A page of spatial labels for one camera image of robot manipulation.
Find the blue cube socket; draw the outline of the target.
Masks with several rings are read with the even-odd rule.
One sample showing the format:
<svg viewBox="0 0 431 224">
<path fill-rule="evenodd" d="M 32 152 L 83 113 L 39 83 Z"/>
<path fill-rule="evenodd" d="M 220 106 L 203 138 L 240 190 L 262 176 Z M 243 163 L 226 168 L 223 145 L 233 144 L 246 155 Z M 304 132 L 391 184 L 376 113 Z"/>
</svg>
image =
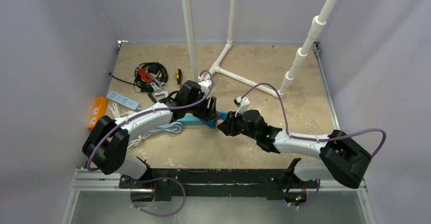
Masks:
<svg viewBox="0 0 431 224">
<path fill-rule="evenodd" d="M 217 111 L 217 117 L 215 120 L 203 121 L 203 124 L 209 128 L 216 128 L 218 124 L 223 122 L 227 118 L 228 113 L 223 111 Z"/>
</svg>

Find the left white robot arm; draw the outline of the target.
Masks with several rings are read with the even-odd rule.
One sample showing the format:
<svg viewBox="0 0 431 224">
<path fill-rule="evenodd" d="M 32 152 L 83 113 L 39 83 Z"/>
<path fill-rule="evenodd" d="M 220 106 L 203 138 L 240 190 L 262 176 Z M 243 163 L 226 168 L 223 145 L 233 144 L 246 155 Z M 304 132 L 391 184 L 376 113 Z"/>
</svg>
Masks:
<svg viewBox="0 0 431 224">
<path fill-rule="evenodd" d="M 132 178 L 139 188 L 151 183 L 150 167 L 142 160 L 127 154 L 131 140 L 149 131 L 179 119 L 187 114 L 204 121 L 217 118 L 216 98 L 210 96 L 214 82 L 210 79 L 199 83 L 188 80 L 174 97 L 167 97 L 153 106 L 133 115 L 112 119 L 101 117 L 85 141 L 82 152 L 91 164 L 104 174 L 119 173 Z"/>
</svg>

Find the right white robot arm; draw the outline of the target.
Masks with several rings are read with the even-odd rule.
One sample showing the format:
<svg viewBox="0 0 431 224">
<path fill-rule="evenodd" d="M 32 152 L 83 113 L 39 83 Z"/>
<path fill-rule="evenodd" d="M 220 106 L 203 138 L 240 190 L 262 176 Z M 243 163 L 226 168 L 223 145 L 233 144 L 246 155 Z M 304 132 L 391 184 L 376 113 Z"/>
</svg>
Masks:
<svg viewBox="0 0 431 224">
<path fill-rule="evenodd" d="M 266 152 L 295 153 L 317 159 L 315 164 L 301 159 L 285 173 L 285 180 L 292 187 L 308 180 L 329 178 L 357 189 L 372 159 L 369 152 L 340 130 L 329 135 L 287 133 L 268 125 L 257 110 L 243 114 L 228 112 L 217 128 L 226 136 L 247 136 Z"/>
</svg>

